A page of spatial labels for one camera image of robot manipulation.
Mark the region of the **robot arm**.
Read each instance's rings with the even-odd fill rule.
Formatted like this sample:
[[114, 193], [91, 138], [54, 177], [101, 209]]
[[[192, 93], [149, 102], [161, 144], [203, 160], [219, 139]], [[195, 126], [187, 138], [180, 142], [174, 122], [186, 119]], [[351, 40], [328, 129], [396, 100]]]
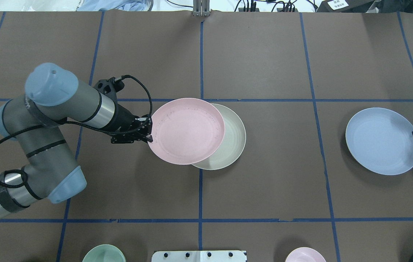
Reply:
[[[124, 80], [146, 92], [149, 113], [132, 114], [118, 103]], [[28, 164], [0, 173], [0, 219], [49, 199], [57, 204], [82, 192], [87, 181], [60, 126], [72, 124], [109, 135], [112, 144], [153, 141], [153, 100], [146, 86], [130, 75], [102, 79], [95, 85], [53, 63], [37, 66], [25, 93], [0, 107], [0, 145], [19, 142]]]

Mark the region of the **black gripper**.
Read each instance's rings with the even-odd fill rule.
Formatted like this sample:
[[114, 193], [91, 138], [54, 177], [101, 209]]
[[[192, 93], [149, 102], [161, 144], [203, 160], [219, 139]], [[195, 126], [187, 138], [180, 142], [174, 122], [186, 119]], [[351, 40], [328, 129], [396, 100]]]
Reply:
[[133, 115], [123, 106], [118, 105], [115, 115], [110, 123], [110, 132], [112, 144], [132, 144], [135, 141], [152, 143], [151, 135], [153, 127], [152, 115], [143, 116]]

